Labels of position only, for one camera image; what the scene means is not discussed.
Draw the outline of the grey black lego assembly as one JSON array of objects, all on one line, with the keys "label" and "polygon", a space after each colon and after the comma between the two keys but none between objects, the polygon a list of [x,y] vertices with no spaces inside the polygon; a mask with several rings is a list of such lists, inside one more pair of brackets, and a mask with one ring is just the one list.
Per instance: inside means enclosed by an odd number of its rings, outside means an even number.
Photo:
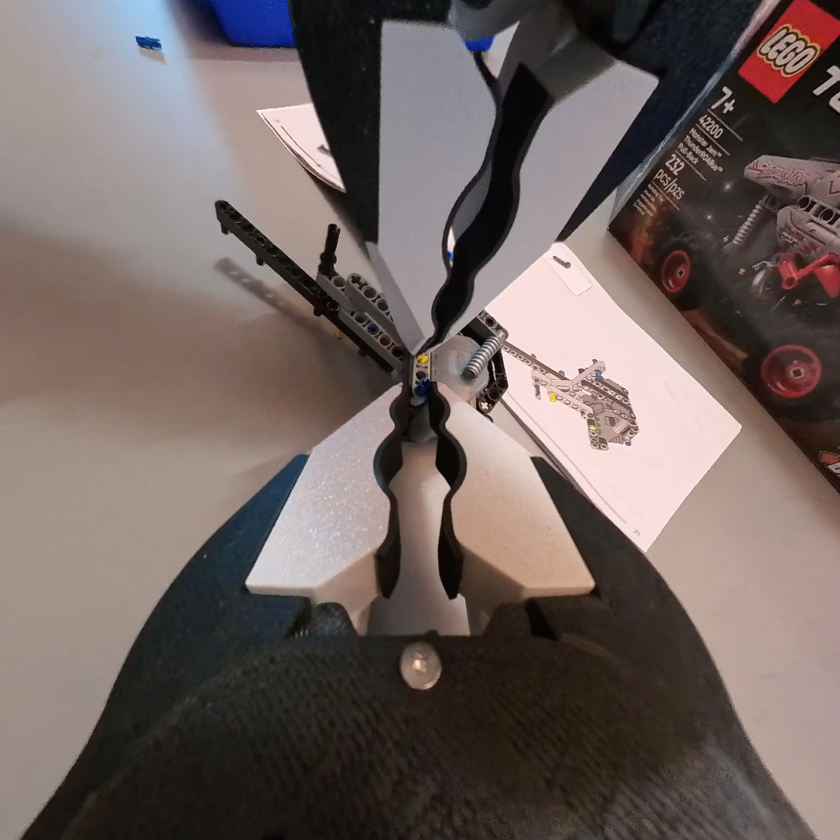
[{"label": "grey black lego assembly", "polygon": [[[285,281],[311,308],[324,317],[357,350],[403,383],[408,354],[396,334],[385,297],[361,274],[341,275],[335,267],[340,228],[328,226],[317,273],[310,276],[232,204],[216,200],[214,210],[223,235],[234,236],[254,256]],[[508,333],[487,311],[473,318],[457,336],[427,353],[413,371],[414,411],[426,402],[431,382],[441,382],[477,412],[491,419],[491,411],[508,390],[501,345]]]}]

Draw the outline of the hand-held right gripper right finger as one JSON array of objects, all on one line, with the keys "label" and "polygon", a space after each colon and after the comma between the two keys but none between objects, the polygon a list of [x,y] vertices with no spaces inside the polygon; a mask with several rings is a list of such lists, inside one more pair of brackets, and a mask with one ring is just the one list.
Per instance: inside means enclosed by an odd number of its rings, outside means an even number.
[{"label": "hand-held right gripper right finger", "polygon": [[588,595],[595,582],[531,456],[452,392],[432,392],[435,465],[448,484],[437,547],[449,599],[481,634],[499,606]]}]

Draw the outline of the lego instruction booklet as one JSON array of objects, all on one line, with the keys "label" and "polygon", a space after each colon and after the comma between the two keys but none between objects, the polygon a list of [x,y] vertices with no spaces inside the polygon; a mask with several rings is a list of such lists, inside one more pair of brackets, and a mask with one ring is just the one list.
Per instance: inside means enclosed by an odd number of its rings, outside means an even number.
[{"label": "lego instruction booklet", "polygon": [[508,331],[501,398],[534,443],[648,550],[740,424],[563,244],[489,305]]}]

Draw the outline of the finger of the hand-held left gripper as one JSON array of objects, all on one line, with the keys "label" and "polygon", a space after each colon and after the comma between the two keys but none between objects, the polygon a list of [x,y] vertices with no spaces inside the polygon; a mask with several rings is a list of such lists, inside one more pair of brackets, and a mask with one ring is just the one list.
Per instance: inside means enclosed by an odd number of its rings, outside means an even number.
[{"label": "finger of the hand-held left gripper", "polygon": [[497,106],[454,29],[386,20],[380,112],[378,235],[365,245],[397,338],[417,354],[435,333],[449,217],[485,161]]},{"label": "finger of the hand-held left gripper", "polygon": [[579,31],[517,31],[490,78],[478,169],[444,227],[455,237],[425,347],[446,341],[557,240],[658,80]]}]

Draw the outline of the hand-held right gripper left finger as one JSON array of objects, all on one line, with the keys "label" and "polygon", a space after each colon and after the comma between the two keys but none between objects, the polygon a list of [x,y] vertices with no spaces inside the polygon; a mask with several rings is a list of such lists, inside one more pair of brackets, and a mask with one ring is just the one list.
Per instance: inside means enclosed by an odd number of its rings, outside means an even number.
[{"label": "hand-held right gripper left finger", "polygon": [[338,604],[362,636],[382,619],[374,604],[396,594],[417,547],[403,499],[388,497],[375,474],[400,392],[391,386],[311,450],[246,577],[248,593]]}]

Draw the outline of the blue plastic bin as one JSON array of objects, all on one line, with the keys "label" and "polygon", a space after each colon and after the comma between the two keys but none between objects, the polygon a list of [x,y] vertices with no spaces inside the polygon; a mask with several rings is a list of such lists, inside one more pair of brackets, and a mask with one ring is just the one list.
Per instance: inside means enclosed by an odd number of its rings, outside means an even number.
[{"label": "blue plastic bin", "polygon": [[294,49],[288,1],[180,1],[173,6],[198,34],[245,48]]}]

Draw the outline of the lego set box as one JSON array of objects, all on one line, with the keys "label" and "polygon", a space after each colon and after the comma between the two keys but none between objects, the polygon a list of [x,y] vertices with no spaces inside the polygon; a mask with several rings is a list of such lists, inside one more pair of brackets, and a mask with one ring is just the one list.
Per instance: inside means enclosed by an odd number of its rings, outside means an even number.
[{"label": "lego set box", "polygon": [[839,3],[776,2],[610,225],[839,488]]}]

